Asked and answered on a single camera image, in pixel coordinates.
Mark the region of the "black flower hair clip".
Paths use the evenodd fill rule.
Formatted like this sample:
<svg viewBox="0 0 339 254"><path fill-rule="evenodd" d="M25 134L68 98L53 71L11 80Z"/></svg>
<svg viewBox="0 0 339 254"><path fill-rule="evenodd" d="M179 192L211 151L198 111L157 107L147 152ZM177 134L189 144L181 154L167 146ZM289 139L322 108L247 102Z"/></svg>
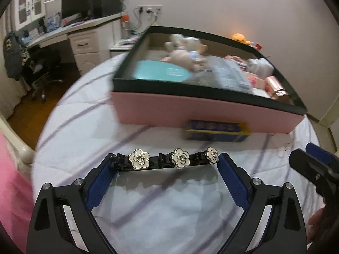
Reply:
<svg viewBox="0 0 339 254"><path fill-rule="evenodd" d="M158 170L163 168L176 168L182 170L190 166L214 165L219 161L218 151L209 146L204 151L189 154L188 151L176 148L169 154L159 153L151 155L142 149L135 149L129 155L117 154L110 158L109 165L118 172Z"/></svg>

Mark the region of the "dental flossers plastic box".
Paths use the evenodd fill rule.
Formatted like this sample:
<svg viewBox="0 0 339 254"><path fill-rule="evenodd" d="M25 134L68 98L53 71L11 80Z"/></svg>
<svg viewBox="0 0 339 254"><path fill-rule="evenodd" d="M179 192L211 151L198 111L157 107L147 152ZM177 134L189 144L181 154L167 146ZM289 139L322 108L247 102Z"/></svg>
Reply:
<svg viewBox="0 0 339 254"><path fill-rule="evenodd" d="M250 82L235 61L217 56L209 56L207 59L219 88L247 94L253 93Z"/></svg>

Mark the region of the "small doll figurine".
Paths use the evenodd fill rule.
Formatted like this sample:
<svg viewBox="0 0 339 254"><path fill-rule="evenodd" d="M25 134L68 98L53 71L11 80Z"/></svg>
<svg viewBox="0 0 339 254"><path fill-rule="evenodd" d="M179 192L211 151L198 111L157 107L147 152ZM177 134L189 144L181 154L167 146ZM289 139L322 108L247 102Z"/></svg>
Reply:
<svg viewBox="0 0 339 254"><path fill-rule="evenodd" d="M205 44L200 44L197 51L189 51L189 54L192 58L192 62L194 64L204 64L207 62L206 57L204 57L204 53L208 50L208 46Z"/></svg>

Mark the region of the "white round plush figurine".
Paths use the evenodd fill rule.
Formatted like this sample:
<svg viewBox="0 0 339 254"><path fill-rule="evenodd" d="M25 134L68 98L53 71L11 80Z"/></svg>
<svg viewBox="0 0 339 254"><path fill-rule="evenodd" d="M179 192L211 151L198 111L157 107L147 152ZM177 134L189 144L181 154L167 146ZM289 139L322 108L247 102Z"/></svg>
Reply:
<svg viewBox="0 0 339 254"><path fill-rule="evenodd" d="M161 59L161 61L178 65L191 71L193 71L197 66L204 63L201 58L193 58L192 55L184 49L177 49L172 51L169 56Z"/></svg>

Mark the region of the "blue yellow small box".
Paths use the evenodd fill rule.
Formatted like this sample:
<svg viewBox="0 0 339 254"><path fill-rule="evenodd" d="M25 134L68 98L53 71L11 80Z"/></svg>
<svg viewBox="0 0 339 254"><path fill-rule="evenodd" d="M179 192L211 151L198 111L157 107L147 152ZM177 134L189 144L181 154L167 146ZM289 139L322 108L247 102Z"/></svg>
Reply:
<svg viewBox="0 0 339 254"><path fill-rule="evenodd" d="M183 136L193 141L243 142L249 135L244 123L189 120L183 128Z"/></svg>

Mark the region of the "rose gold cylindrical container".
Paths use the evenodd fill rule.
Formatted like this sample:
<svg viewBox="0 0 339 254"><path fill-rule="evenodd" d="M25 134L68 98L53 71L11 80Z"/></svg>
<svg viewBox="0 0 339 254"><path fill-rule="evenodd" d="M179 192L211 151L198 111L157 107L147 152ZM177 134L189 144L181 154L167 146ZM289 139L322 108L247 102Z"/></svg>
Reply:
<svg viewBox="0 0 339 254"><path fill-rule="evenodd" d="M269 76L265 79L265 90L268 95L270 95L271 99L287 104L291 103L289 94L275 76Z"/></svg>

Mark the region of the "pink black storage tray box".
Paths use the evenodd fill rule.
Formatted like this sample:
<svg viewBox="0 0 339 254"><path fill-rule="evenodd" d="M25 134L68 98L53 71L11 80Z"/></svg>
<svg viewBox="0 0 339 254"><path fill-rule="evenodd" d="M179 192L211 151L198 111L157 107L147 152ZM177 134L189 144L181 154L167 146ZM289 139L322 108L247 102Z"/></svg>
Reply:
<svg viewBox="0 0 339 254"><path fill-rule="evenodd" d="M132 69L137 65L147 43L156 47L170 33L187 33L211 42L212 51L220 54L233 48L238 53L262 58L255 48L231 39L196 30L151 26L127 54L113 76L111 99L121 123L183 127L188 120L228 121L245 123L255 133L290 133L307 113L302 100L289 82L277 70L274 74L292 94L292 102L271 98L161 80L137 80Z"/></svg>

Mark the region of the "teal lid glass jar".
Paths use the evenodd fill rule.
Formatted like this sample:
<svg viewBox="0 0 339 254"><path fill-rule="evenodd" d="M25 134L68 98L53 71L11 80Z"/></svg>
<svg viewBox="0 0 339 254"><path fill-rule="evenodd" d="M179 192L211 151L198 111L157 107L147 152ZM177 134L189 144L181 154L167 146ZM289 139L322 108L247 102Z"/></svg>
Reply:
<svg viewBox="0 0 339 254"><path fill-rule="evenodd" d="M183 82L191 76L191 72L181 66L153 60L139 61L132 74L132 77L137 80L168 82Z"/></svg>

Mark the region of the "orange octopus plush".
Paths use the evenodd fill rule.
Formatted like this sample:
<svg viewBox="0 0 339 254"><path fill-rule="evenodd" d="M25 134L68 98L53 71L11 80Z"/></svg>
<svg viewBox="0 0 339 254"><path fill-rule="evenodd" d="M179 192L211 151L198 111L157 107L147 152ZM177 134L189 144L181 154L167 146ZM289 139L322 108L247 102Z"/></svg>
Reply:
<svg viewBox="0 0 339 254"><path fill-rule="evenodd" d="M248 41L246 37L241 33L235 33L234 35L232 35L232 40L245 45L250 45L252 43L251 41Z"/></svg>

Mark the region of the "black office chair with clothes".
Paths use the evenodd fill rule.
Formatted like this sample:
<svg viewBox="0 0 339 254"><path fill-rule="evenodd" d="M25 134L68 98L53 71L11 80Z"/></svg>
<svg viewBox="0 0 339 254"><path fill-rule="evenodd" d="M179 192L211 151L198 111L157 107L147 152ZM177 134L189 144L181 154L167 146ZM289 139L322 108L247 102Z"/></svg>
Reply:
<svg viewBox="0 0 339 254"><path fill-rule="evenodd" d="M31 53L14 31L7 33L4 38L3 57L8 78L24 81L30 86L33 89L33 100L36 100L36 95L40 92L41 102L45 103L47 85L63 82L61 79L50 79L52 72L56 71L61 63L59 51L47 48Z"/></svg>

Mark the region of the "white computer desk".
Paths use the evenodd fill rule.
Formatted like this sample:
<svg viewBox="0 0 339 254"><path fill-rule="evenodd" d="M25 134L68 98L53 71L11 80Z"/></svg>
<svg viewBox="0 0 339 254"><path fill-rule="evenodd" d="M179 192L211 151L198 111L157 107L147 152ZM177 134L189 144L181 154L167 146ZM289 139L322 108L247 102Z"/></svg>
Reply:
<svg viewBox="0 0 339 254"><path fill-rule="evenodd" d="M80 75L110 59L110 48L122 39L124 12L72 24L45 33L28 44L28 48L45 48L67 41Z"/></svg>

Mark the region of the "orange cap water bottle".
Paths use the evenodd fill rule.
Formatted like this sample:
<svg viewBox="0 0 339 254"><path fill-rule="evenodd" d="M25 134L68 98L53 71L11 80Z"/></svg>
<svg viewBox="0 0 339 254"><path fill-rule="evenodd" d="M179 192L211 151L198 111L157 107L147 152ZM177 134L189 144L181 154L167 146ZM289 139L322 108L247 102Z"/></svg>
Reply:
<svg viewBox="0 0 339 254"><path fill-rule="evenodd" d="M131 27L129 22L129 15L124 14L121 18L122 38L129 39L131 37Z"/></svg>

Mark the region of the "black computer monitor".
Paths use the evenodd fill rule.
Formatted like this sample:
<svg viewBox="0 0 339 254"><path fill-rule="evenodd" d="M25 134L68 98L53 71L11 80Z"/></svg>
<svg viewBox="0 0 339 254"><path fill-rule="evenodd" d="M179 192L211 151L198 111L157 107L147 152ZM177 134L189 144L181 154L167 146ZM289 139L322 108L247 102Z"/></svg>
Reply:
<svg viewBox="0 0 339 254"><path fill-rule="evenodd" d="M81 18L91 18L93 16L92 0L61 0L62 19L80 14Z"/></svg>

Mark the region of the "white glass door cabinet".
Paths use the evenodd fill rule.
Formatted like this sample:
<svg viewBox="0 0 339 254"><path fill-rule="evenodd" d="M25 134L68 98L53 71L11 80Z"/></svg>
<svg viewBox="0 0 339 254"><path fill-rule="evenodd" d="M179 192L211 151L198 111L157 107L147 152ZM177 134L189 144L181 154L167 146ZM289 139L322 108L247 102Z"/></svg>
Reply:
<svg viewBox="0 0 339 254"><path fill-rule="evenodd" d="M45 0L14 0L16 30L22 29L45 15Z"/></svg>

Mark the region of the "white wall power outlet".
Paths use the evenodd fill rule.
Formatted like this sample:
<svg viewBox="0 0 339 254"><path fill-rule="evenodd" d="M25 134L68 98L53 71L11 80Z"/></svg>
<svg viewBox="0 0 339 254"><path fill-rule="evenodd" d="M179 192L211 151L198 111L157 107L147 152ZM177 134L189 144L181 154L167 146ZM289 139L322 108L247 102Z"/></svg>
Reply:
<svg viewBox="0 0 339 254"><path fill-rule="evenodd" d="M156 14L161 14L163 11L162 5L137 5L138 8L142 8L143 12L152 11Z"/></svg>

